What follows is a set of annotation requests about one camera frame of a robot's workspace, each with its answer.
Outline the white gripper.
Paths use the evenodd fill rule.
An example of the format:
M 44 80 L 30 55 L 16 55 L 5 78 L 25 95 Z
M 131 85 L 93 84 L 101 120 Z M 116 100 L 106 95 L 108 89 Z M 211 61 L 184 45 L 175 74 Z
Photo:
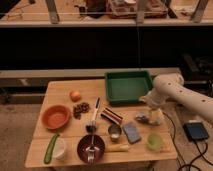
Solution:
M 139 123 L 153 126 L 159 126 L 161 124 L 158 109 L 148 109 L 145 112 L 138 112 L 135 115 L 135 120 Z

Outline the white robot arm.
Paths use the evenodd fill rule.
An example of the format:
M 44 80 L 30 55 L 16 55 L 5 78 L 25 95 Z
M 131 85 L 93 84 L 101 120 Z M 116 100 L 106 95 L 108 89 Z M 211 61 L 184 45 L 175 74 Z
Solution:
M 168 98 L 176 100 L 213 125 L 213 98 L 184 87 L 184 78 L 179 73 L 161 74 L 153 79 L 153 88 L 138 98 L 151 109 L 159 109 Z

